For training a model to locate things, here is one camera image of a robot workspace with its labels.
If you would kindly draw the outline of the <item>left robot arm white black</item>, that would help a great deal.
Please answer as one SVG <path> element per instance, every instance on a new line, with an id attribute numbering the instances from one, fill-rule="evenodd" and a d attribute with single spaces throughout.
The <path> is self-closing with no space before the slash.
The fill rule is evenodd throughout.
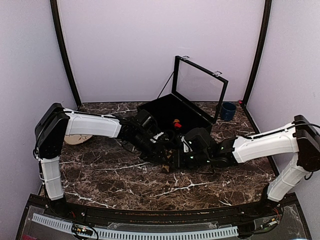
<path id="1" fill-rule="evenodd" d="M 129 117 L 100 115 L 64 108 L 60 103 L 50 106 L 35 130 L 34 157 L 39 161 L 40 175 L 51 210 L 60 218 L 67 218 L 70 206 L 62 198 L 60 156 L 66 136 L 90 135 L 120 139 L 129 142 L 148 162 L 166 164 L 165 145 L 169 139 L 158 128 L 155 118 L 146 110 Z"/>

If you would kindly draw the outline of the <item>tan brown argyle sock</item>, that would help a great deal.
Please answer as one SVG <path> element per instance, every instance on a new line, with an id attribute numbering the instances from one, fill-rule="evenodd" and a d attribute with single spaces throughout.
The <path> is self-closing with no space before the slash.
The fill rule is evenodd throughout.
<path id="1" fill-rule="evenodd" d="M 165 158 L 164 158 L 163 163 L 161 165 L 161 171 L 163 173 L 168 174 L 168 173 L 173 172 L 177 169 L 176 165 L 175 165 L 176 153 L 177 153 L 177 150 L 175 150 L 175 149 L 165 150 L 165 152 L 164 152 Z"/>

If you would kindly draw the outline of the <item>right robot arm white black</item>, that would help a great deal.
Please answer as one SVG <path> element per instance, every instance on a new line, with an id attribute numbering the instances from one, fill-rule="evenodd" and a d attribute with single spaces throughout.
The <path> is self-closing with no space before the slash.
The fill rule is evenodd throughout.
<path id="1" fill-rule="evenodd" d="M 176 169 L 212 165 L 226 168 L 262 157 L 292 153 L 293 157 L 279 176 L 268 184 L 255 213 L 266 217 L 275 203 L 307 174 L 320 169 L 320 134 L 318 125 L 303 115 L 271 131 L 251 136 L 237 136 L 217 143 L 204 128 L 194 128 L 181 137 L 182 146 L 169 160 Z"/>

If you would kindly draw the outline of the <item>red orange argyle sock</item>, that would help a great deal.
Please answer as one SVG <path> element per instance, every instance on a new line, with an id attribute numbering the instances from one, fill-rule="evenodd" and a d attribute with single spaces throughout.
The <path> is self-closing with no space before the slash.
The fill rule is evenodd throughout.
<path id="1" fill-rule="evenodd" d="M 173 121 L 173 126 L 174 126 L 175 129 L 180 129 L 182 127 L 180 120 L 179 119 L 175 119 Z"/>

